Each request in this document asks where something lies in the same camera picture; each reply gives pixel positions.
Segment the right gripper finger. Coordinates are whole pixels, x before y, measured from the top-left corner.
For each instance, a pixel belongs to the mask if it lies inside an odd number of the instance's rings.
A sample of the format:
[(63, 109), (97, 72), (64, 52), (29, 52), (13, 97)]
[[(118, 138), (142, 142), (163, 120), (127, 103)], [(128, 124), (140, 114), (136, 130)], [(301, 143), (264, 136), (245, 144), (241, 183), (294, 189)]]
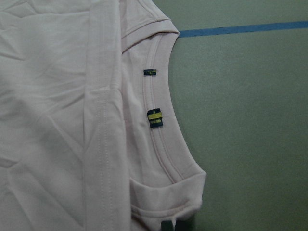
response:
[(161, 231), (175, 231), (175, 230), (176, 230), (176, 221), (164, 220), (161, 222)]

